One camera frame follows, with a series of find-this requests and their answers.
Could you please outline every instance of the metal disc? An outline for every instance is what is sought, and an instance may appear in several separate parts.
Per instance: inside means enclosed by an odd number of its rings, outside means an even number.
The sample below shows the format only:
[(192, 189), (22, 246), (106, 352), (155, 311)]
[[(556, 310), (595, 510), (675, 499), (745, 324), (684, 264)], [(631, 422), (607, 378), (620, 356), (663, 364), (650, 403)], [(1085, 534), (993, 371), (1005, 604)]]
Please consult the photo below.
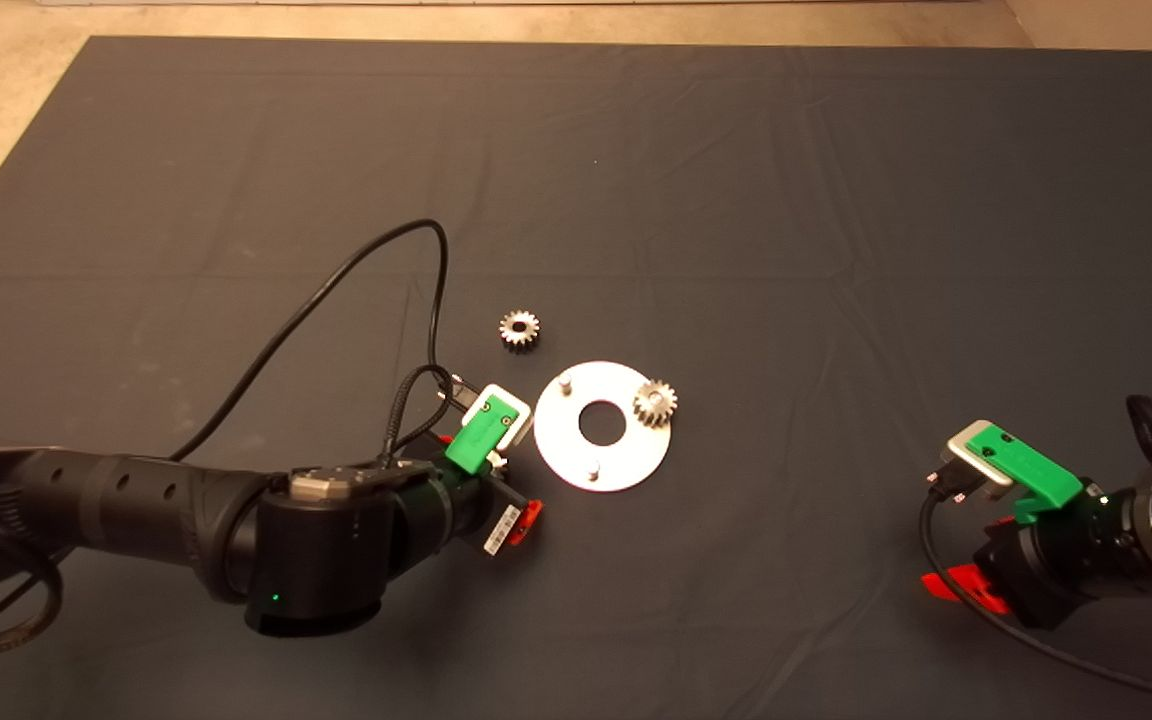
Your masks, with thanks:
[[(558, 374), (536, 401), (531, 432), (550, 469), (573, 486), (616, 492), (645, 480), (669, 449), (669, 424), (646, 427), (634, 415), (634, 393), (649, 379), (634, 367), (605, 359), (573, 365)], [(626, 433), (612, 445), (590, 442), (579, 415), (609, 402), (626, 416)]]

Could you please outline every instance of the gear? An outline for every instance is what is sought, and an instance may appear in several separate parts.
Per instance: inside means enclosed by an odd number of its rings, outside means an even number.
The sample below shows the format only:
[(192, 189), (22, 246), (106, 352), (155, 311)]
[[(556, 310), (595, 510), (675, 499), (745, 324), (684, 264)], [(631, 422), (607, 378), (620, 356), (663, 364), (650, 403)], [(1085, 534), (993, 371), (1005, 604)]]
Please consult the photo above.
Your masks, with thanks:
[(540, 318), (515, 310), (500, 318), (500, 342), (509, 353), (529, 353), (540, 340)]
[(659, 429), (668, 423), (673, 411), (679, 409), (679, 394), (668, 382), (650, 381), (634, 393), (634, 414), (650, 429)]

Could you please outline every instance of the barcode label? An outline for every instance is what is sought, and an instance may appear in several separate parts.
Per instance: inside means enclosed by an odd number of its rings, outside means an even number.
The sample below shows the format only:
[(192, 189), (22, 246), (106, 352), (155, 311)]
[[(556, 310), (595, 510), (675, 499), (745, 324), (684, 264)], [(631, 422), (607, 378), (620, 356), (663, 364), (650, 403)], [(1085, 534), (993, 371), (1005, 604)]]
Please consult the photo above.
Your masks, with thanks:
[(500, 520), (497, 521), (495, 529), (488, 536), (488, 541), (483, 544), (483, 550), (488, 552), (488, 555), (494, 556), (500, 546), (505, 544), (505, 538), (509, 536), (509, 530), (513, 529), (513, 524), (518, 520), (518, 515), (522, 515), (522, 510), (511, 505), (507, 506), (502, 514), (500, 514)]

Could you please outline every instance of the dark gray cloth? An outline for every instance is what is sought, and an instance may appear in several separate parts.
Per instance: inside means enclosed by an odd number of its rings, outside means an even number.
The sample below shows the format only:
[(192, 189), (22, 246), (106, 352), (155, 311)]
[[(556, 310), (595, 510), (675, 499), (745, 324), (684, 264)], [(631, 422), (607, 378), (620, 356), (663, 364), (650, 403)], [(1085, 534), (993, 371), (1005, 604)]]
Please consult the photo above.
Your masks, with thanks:
[[(440, 355), (536, 397), (675, 384), (662, 468), (453, 544), (371, 624), (257, 637), (187, 569), (79, 551), (0, 717), (1145, 717), (923, 592), (945, 439), (1123, 487), (1152, 393), (1152, 53), (96, 38), (0, 169), (0, 441), (164, 454), (372, 234), (447, 223)], [(379, 450), (431, 237), (285, 347), (200, 464)], [(494, 338), (516, 306), (539, 351)], [(422, 389), (411, 418), (433, 407)], [(1005, 506), (950, 507), (950, 561)], [(1152, 602), (1051, 641), (1152, 676)]]

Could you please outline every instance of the center hole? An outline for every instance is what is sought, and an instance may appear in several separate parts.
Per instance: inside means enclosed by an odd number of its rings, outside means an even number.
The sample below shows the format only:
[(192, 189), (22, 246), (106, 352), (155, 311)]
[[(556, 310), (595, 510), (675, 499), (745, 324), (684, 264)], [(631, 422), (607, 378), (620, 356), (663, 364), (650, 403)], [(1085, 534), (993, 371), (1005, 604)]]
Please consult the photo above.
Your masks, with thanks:
[(612, 445), (626, 433), (626, 415), (611, 402), (591, 402), (581, 410), (579, 432), (591, 444)]

